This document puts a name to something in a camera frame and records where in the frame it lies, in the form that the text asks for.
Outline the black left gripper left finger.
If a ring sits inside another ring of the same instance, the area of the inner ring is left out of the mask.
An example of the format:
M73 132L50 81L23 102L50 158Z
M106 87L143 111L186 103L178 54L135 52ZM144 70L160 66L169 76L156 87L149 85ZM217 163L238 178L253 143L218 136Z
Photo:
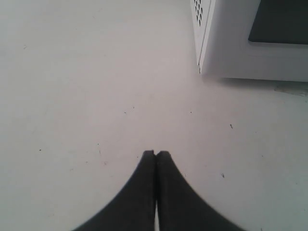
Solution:
M156 208L156 159L152 150L140 162L120 192L77 231L153 231Z

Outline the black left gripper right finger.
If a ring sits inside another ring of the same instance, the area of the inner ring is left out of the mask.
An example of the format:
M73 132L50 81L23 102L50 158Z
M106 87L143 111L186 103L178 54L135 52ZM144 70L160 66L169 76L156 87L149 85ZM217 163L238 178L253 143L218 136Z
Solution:
M241 231L188 184L171 155L156 155L157 205L161 231Z

